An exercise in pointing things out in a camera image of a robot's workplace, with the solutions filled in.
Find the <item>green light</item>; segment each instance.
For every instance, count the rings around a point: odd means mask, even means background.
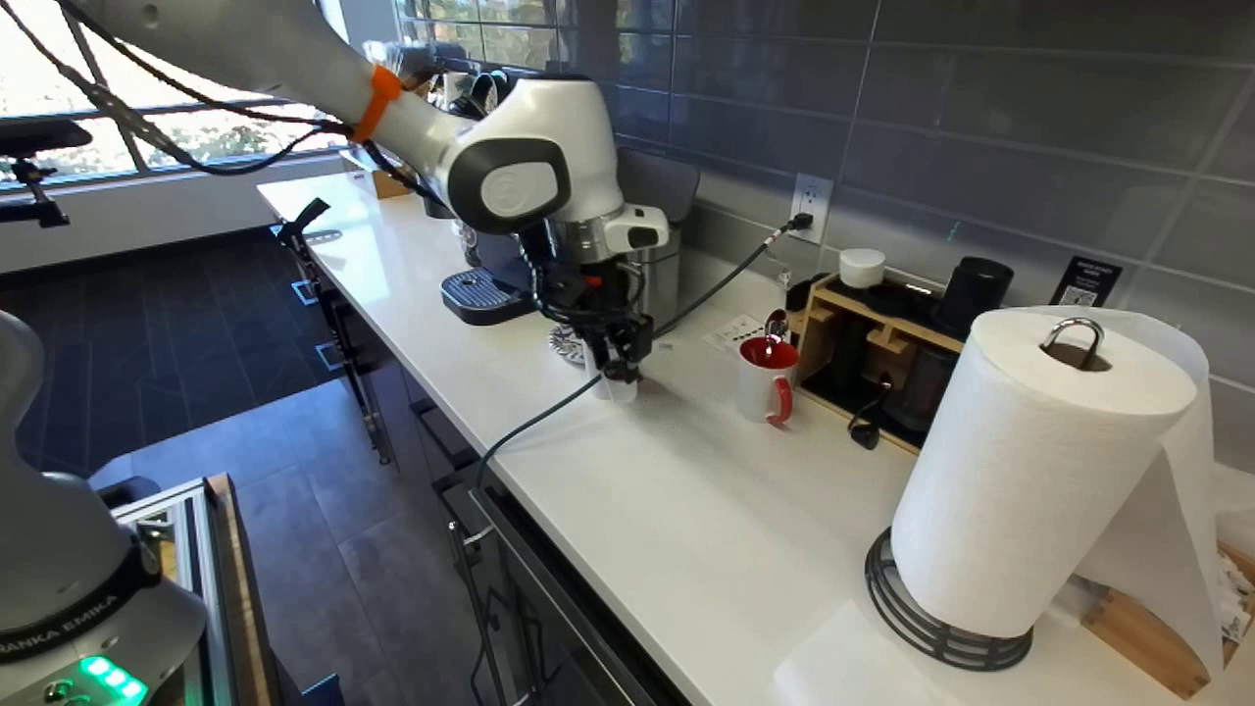
[[[140,677],[127,675],[101,654],[79,660],[79,675],[97,694],[97,706],[140,706],[149,698],[149,688]]]

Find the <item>white countertop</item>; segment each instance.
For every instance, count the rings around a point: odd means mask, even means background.
[[[474,448],[586,386],[551,348],[546,316],[474,329],[444,309],[440,277],[462,272],[462,244],[421,200],[372,200],[360,176],[283,180],[264,195],[279,217],[312,195],[334,204],[312,226],[342,233],[314,248],[319,263]],[[1068,613],[1044,617],[1031,654],[1006,675],[906,647],[867,599],[864,553],[909,455],[854,448],[808,397],[789,433],[730,407],[717,329],[770,306],[774,285],[739,277],[655,345],[636,404],[586,397],[495,462],[689,701],[1177,701]],[[1253,669],[1242,647],[1194,701],[1255,701]]]

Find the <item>wall outlet plate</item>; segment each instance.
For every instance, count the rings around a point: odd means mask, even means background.
[[[797,174],[791,176],[791,207],[789,207],[789,217],[808,210],[814,226],[808,233],[789,233],[789,234],[820,244],[823,241],[823,224],[827,224],[827,200],[831,200],[831,180],[814,176],[814,174]]]

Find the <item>metal base of paper towel holder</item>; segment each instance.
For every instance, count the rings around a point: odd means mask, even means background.
[[[867,591],[874,613],[917,651],[927,651],[938,664],[963,665],[963,669],[1008,669],[1017,665],[1029,647],[1031,633],[1017,639],[978,637],[964,628],[955,628],[938,617],[930,617],[913,597],[906,591],[895,562],[892,529],[880,535],[880,543],[867,548],[864,562]]]

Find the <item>dark floor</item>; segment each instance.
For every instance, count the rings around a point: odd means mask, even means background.
[[[6,273],[0,309],[49,354],[21,448],[30,467],[92,473],[123,451],[331,379],[319,309],[289,293],[268,233]]]
[[[351,706],[472,706],[479,633],[428,492],[453,467],[428,434],[391,448],[403,462],[379,467],[353,397],[331,379],[123,455],[96,481],[230,473],[295,681],[342,675]]]

